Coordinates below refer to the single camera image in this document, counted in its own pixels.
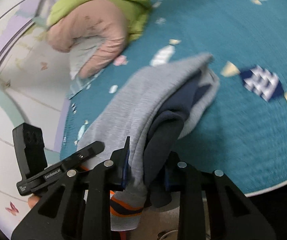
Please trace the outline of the person's left hand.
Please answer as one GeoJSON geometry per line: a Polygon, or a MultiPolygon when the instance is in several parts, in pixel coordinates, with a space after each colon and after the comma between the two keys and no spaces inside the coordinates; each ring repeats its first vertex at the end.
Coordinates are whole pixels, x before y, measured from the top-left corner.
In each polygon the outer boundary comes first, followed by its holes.
{"type": "Polygon", "coordinates": [[[40,200],[39,196],[32,195],[28,198],[28,206],[32,209],[40,200]]]}

